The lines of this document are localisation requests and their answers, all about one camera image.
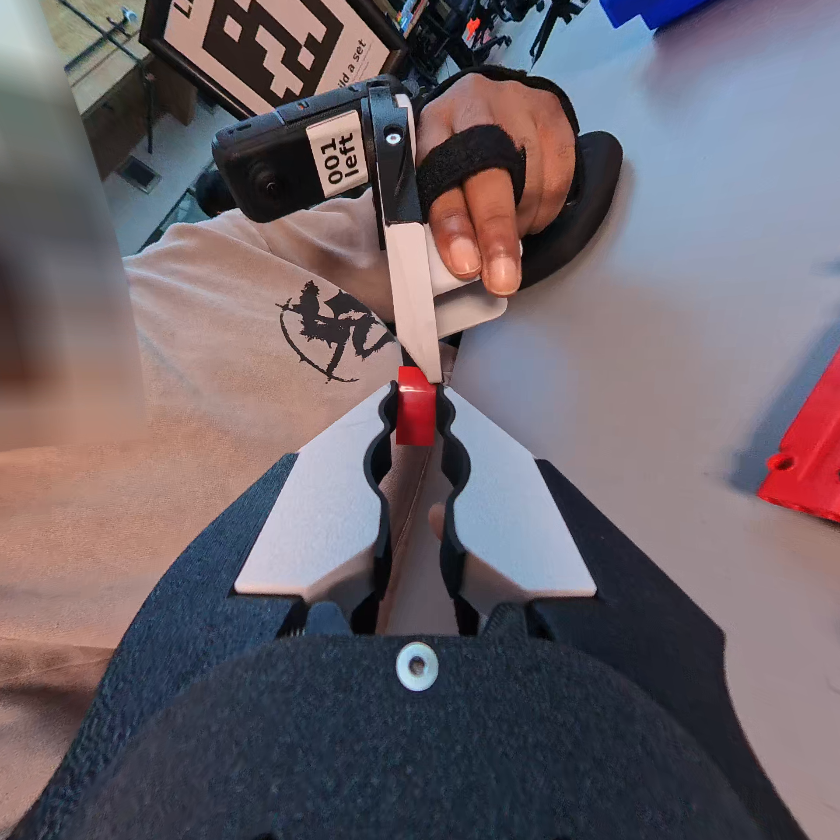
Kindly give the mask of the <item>red white lego panel assembly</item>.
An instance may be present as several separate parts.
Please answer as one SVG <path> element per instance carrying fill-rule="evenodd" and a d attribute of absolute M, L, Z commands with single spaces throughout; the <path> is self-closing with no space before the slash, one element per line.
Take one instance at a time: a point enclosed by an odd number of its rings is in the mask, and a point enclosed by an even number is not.
<path fill-rule="evenodd" d="M 758 497 L 839 522 L 839 353 L 835 353 L 768 461 Z"/>

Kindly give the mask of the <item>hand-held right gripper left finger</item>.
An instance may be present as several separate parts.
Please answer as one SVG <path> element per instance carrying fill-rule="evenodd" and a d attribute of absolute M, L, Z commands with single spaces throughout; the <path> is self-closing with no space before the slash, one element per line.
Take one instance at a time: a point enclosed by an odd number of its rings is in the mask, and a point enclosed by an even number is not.
<path fill-rule="evenodd" d="M 302 446 L 234 583 L 239 595 L 299 597 L 354 610 L 386 587 L 396 383 Z"/>

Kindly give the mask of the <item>person's left hand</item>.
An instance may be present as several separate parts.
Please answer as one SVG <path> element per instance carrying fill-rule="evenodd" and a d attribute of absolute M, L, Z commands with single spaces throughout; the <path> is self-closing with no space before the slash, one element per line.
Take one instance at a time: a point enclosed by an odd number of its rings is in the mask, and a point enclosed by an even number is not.
<path fill-rule="evenodd" d="M 417 162 L 455 134 L 483 124 L 499 126 L 526 151 L 521 200 L 515 200 L 508 171 L 482 171 L 441 195 L 428 223 L 454 277 L 479 277 L 492 295 L 507 298 L 522 283 L 521 240 L 549 226 L 570 193 L 576 136 L 551 91 L 469 73 L 421 112 Z"/>

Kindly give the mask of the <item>blue plastic bin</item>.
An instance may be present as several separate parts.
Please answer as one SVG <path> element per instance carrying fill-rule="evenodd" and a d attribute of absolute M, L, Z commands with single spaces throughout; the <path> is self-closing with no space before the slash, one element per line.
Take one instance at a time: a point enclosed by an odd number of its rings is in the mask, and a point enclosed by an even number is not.
<path fill-rule="evenodd" d="M 655 31 L 691 14 L 710 1 L 600 1 L 614 28 L 640 17 L 647 29 Z"/>

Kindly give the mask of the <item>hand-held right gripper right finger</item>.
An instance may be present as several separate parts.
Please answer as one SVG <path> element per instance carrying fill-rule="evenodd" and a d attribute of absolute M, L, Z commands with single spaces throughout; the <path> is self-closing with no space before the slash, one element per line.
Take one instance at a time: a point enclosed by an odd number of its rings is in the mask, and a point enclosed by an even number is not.
<path fill-rule="evenodd" d="M 444 508 L 440 569 L 454 600 L 476 611 L 501 603 L 596 593 L 536 459 L 453 388 L 437 397 Z"/>

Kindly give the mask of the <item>black framed marker sign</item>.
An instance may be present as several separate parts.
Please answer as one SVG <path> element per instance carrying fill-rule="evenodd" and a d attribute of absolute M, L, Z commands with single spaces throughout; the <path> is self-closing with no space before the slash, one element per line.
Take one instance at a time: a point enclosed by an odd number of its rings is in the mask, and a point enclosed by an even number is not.
<path fill-rule="evenodd" d="M 406 63 L 375 2 L 148 1 L 141 44 L 238 119 Z"/>

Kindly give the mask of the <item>red lego slope brick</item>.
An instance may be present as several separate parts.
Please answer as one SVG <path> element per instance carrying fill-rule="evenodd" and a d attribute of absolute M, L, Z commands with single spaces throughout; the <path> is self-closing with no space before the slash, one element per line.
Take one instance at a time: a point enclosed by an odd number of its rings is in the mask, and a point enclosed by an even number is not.
<path fill-rule="evenodd" d="M 397 376 L 395 442 L 399 446 L 432 447 L 436 436 L 438 385 L 416 366 L 402 365 Z"/>

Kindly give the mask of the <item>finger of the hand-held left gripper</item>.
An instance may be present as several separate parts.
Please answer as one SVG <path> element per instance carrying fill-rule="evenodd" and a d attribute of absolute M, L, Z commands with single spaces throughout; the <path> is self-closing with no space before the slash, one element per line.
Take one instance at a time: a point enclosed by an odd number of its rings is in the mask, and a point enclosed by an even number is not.
<path fill-rule="evenodd" d="M 385 225 L 395 335 L 430 384 L 443 382 L 424 226 Z"/>

